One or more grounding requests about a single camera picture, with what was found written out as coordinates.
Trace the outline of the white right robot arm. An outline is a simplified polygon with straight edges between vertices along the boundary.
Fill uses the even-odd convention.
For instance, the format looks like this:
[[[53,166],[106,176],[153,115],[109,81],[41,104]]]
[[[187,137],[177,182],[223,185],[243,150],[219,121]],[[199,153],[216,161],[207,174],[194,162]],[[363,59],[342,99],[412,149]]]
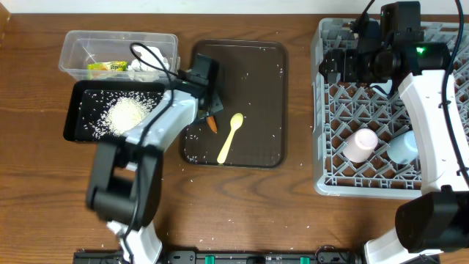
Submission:
[[[410,116],[422,171],[422,195],[400,206],[395,226],[363,247],[362,263],[406,263],[468,247],[468,143],[459,121],[451,69],[455,53],[424,41],[421,6],[398,1],[373,21],[351,24],[355,49],[318,56],[328,83],[383,83],[398,92]]]

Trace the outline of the pink cup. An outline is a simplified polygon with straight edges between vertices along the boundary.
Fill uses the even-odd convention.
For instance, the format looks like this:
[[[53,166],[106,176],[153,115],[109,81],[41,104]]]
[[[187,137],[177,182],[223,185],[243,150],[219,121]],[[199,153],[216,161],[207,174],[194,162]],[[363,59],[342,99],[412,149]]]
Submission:
[[[374,152],[378,144],[377,134],[368,128],[362,128],[354,132],[346,139],[346,147],[343,155],[352,162],[362,163]]]

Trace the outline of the dark blue plate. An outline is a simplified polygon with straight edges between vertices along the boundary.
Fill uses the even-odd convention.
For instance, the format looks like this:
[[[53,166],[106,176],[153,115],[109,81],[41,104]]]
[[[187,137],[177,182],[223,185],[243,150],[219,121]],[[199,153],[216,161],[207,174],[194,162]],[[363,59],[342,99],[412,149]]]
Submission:
[[[394,94],[392,80],[388,80],[385,83],[371,83],[369,87],[384,98],[390,98]]]

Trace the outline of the orange carrot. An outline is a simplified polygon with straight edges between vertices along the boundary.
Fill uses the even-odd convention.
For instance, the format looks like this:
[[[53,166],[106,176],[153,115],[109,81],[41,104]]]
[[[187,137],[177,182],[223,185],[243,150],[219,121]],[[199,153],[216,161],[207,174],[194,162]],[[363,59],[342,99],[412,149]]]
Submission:
[[[207,117],[207,124],[209,125],[210,130],[211,130],[213,133],[217,133],[217,132],[218,132],[218,127],[217,127],[217,125],[216,125],[216,121],[215,121],[214,116],[209,116],[209,117]]]

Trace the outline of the white tissue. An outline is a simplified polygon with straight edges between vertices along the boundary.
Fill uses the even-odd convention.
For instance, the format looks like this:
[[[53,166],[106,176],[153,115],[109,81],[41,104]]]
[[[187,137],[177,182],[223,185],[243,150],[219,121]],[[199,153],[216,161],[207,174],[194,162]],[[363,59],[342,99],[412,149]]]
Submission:
[[[170,69],[169,61],[162,55],[159,48],[149,46],[148,49],[135,45],[133,50],[145,63],[140,62],[138,59],[134,59],[128,66],[128,71],[133,72],[157,72],[158,70],[154,67],[167,70]]]

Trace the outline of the green yellow snack wrapper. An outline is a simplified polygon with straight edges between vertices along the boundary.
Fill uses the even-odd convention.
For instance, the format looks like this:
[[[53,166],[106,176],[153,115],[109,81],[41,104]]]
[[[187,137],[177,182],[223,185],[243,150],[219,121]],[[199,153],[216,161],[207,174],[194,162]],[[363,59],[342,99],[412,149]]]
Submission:
[[[126,71],[128,62],[126,61],[110,61],[95,62],[87,65],[87,70],[103,70],[103,71]]]

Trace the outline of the light blue cup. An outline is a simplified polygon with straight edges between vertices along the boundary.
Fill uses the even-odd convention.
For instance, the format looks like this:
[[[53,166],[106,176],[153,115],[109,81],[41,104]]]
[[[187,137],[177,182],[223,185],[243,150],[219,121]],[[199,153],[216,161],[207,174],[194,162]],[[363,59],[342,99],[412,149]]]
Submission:
[[[418,148],[413,131],[405,132],[390,140],[388,157],[396,164],[409,164],[418,157]]]

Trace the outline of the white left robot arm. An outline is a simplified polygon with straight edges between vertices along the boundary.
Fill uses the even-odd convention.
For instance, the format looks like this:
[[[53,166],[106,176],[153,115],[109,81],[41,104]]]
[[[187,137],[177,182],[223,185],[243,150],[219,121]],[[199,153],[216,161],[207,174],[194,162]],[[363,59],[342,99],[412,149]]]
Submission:
[[[119,238],[124,263],[156,263],[162,251],[152,223],[158,211],[163,155],[190,124],[222,110],[220,66],[197,54],[169,82],[160,103],[137,126],[97,144],[86,206]]]

